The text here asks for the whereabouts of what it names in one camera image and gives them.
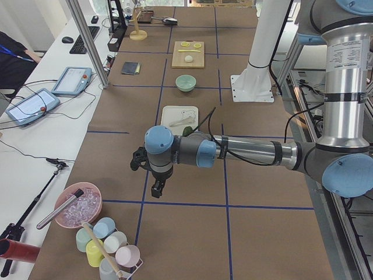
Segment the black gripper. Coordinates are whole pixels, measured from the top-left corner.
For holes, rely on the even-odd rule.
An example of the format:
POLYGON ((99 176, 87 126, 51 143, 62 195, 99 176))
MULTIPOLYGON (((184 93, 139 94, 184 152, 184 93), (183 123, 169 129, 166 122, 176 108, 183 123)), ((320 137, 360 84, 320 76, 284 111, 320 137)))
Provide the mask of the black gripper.
POLYGON ((155 182, 151 187, 152 197, 160 198, 163 195, 163 188, 166 184, 167 179, 169 179, 173 174, 173 168, 165 172, 152 171, 152 175, 155 178, 155 182))

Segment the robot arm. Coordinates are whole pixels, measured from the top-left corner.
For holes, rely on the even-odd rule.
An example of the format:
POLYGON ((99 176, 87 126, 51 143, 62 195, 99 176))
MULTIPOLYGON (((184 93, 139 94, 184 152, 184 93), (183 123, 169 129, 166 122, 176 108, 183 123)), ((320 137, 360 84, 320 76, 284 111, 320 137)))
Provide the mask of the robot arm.
POLYGON ((317 35, 327 46, 323 131, 315 143, 260 141, 195 132, 173 135, 165 126, 145 134, 146 168, 162 195, 178 163, 212 167, 236 158, 259 166, 282 165, 310 176, 345 198, 372 188, 372 157, 363 138, 367 59, 372 36, 371 1, 303 1, 299 34, 317 35))

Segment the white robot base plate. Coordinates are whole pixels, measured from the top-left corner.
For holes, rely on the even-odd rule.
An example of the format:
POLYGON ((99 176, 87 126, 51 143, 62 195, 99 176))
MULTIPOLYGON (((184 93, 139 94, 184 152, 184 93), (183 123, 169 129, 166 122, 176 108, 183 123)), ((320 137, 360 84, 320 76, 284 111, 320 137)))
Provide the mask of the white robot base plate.
POLYGON ((272 84, 268 73, 255 78, 246 75, 231 75, 233 102, 273 103, 272 84))

